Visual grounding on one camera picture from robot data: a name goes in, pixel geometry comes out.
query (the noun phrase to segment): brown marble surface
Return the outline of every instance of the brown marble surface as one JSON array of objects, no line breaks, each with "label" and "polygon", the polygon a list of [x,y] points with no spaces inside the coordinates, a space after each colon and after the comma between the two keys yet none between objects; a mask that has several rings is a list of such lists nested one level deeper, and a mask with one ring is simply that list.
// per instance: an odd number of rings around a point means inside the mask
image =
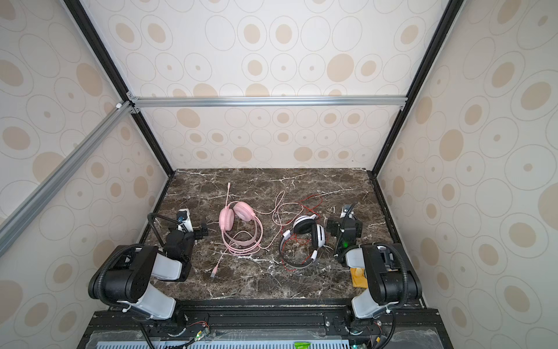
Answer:
[{"label": "brown marble surface", "polygon": [[[269,212],[275,206],[275,197],[285,190],[283,202],[298,202],[313,194],[321,194],[323,201],[314,211],[325,219],[339,216],[343,204],[358,201],[354,212],[364,228],[359,243],[391,242],[384,216],[376,202],[372,184],[362,169],[201,169],[178,170],[162,202],[160,214],[176,217],[179,208],[189,208],[194,225],[206,217],[209,236],[197,241],[192,255],[192,271],[183,283],[152,280],[155,287],[176,299],[223,298],[345,298],[360,294],[363,289],[352,286],[350,270],[333,259],[332,248],[320,248],[313,265],[304,270],[287,271],[278,255],[281,236],[271,246],[250,257],[225,255],[215,278],[210,274],[221,253],[225,251],[218,227],[219,211],[225,205],[227,182],[231,183],[231,200],[242,200],[254,209]],[[304,204],[313,207],[319,198]],[[295,205],[284,207],[283,221],[294,217],[300,209]],[[271,216],[258,215],[264,232],[261,245],[270,244],[278,231]],[[166,233],[166,222],[161,232]],[[253,223],[236,218],[233,232],[253,231]],[[311,252],[303,236],[291,240],[286,253],[295,261],[302,261]],[[146,243],[157,244],[150,233]],[[327,234],[328,246],[335,246],[335,238]]]}]

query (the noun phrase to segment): pink ear cushion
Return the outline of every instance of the pink ear cushion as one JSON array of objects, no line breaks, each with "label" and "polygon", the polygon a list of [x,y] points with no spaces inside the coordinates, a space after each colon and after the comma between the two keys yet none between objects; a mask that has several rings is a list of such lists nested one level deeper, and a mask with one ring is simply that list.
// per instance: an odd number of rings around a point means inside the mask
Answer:
[{"label": "pink ear cushion", "polygon": [[233,228],[234,212],[228,206],[219,212],[219,228],[221,231],[229,231]]},{"label": "pink ear cushion", "polygon": [[237,214],[238,218],[242,219],[245,222],[249,222],[254,219],[256,214],[250,205],[245,203],[244,201],[239,201],[233,207],[234,213]]}]

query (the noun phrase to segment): wall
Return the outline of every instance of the wall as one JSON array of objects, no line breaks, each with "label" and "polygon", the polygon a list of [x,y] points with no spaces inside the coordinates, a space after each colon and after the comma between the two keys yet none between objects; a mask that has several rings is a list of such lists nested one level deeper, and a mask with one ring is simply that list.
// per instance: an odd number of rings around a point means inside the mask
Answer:
[{"label": "wall", "polygon": [[0,258],[0,348],[68,348],[104,305],[87,285],[136,242],[167,179],[131,117],[93,152]]},{"label": "wall", "polygon": [[136,96],[406,94],[446,1],[87,0]]},{"label": "wall", "polygon": [[455,348],[558,343],[558,2],[470,1],[379,175]]},{"label": "wall", "polygon": [[174,168],[372,169],[399,106],[144,108]]},{"label": "wall", "polygon": [[119,100],[55,0],[0,2],[0,223]]}]

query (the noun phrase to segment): yellow cloth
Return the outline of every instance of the yellow cloth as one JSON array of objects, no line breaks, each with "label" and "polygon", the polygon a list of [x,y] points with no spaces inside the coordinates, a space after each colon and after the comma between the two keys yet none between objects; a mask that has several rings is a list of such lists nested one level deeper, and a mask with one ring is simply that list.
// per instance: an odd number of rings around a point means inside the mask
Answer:
[{"label": "yellow cloth", "polygon": [[350,274],[353,277],[353,287],[368,288],[368,281],[364,277],[363,268],[351,268]]}]

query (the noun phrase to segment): headphones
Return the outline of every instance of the headphones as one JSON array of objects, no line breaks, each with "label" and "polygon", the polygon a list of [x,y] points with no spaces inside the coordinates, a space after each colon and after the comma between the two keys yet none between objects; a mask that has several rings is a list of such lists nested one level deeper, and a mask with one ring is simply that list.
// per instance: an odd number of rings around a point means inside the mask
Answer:
[{"label": "headphones", "polygon": [[[229,190],[230,190],[230,183],[227,185],[227,201],[225,202],[225,207],[219,213],[219,228],[221,229],[221,237],[223,238],[223,243],[229,250],[229,252],[236,256],[247,256],[253,253],[256,253],[259,250],[259,243],[262,241],[263,236],[263,227],[262,222],[260,222],[259,218],[254,213],[254,210],[250,205],[248,205],[244,201],[233,201],[228,203],[229,200]],[[227,232],[233,228],[234,223],[234,216],[242,219],[245,222],[254,221],[254,235],[251,235],[246,230],[242,230],[237,232],[234,236],[230,236]],[[246,233],[250,235],[250,239],[248,240],[236,240],[235,238],[240,233]],[[236,248],[232,245],[238,245],[245,248]]]},{"label": "headphones", "polygon": [[[300,216],[293,223],[293,234],[291,234],[290,230],[283,233],[283,238],[281,239],[281,244],[279,245],[279,255],[286,265],[295,269],[305,269],[316,260],[316,257],[318,256],[318,249],[325,245],[325,229],[316,223],[316,217],[317,216],[315,214],[312,216]],[[289,262],[283,254],[285,242],[287,242],[292,235],[304,235],[308,233],[310,233],[312,239],[312,248],[314,249],[314,252],[312,252],[312,255],[300,264]]]}]

